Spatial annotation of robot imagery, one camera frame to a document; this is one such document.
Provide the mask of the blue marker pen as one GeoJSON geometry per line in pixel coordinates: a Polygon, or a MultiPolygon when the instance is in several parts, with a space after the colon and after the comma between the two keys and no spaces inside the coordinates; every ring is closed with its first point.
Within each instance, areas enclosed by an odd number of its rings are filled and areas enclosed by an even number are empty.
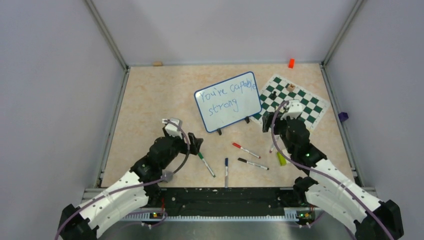
{"type": "Polygon", "coordinates": [[[228,178],[228,174],[229,174],[229,158],[225,158],[225,176],[224,176],[224,187],[228,188],[229,187],[229,178],[228,178]]]}

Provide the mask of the blue framed whiteboard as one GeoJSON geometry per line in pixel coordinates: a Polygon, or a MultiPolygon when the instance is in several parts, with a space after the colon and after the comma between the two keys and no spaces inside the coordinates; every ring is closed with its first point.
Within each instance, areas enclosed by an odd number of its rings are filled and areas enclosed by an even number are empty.
{"type": "Polygon", "coordinates": [[[262,110],[252,71],[204,87],[193,94],[206,132],[212,133],[262,110]]]}

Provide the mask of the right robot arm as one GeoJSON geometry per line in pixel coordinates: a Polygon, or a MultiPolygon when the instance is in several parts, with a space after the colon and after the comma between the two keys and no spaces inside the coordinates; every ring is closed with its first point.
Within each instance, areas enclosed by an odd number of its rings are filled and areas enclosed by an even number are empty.
{"type": "Polygon", "coordinates": [[[311,204],[342,223],[356,240],[398,240],[404,236],[400,207],[368,193],[345,176],[310,141],[310,132],[299,119],[266,112],[262,131],[279,136],[288,154],[285,158],[306,177],[293,186],[293,200],[299,206],[311,204]]]}

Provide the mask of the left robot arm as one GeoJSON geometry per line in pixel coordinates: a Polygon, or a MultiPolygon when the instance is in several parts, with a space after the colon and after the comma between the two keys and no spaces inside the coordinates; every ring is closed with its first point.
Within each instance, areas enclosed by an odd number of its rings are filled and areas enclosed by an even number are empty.
{"type": "Polygon", "coordinates": [[[98,240],[116,222],[144,206],[160,202],[158,183],[173,175],[165,168],[179,155],[197,155],[203,138],[188,133],[188,142],[165,134],[157,138],[145,156],[114,184],[78,206],[69,204],[61,213],[55,239],[98,240]]]}

